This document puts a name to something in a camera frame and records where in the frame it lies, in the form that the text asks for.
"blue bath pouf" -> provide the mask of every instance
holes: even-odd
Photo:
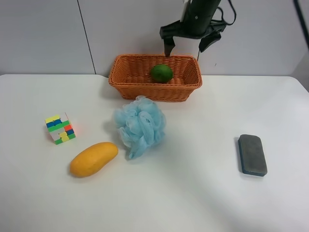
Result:
[[[140,157],[146,149],[162,141],[166,119],[156,103],[138,96],[114,112],[121,140],[130,148],[129,158]]]

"lime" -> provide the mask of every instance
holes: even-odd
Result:
[[[173,70],[165,64],[158,64],[151,69],[150,76],[156,82],[167,83],[173,78]]]

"rubik's cube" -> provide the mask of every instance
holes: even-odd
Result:
[[[66,114],[49,117],[45,119],[45,123],[55,144],[60,144],[76,137]]]

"mango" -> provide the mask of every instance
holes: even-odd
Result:
[[[70,163],[70,173],[76,177],[86,177],[97,173],[118,154],[115,144],[104,142],[94,144],[79,153]]]

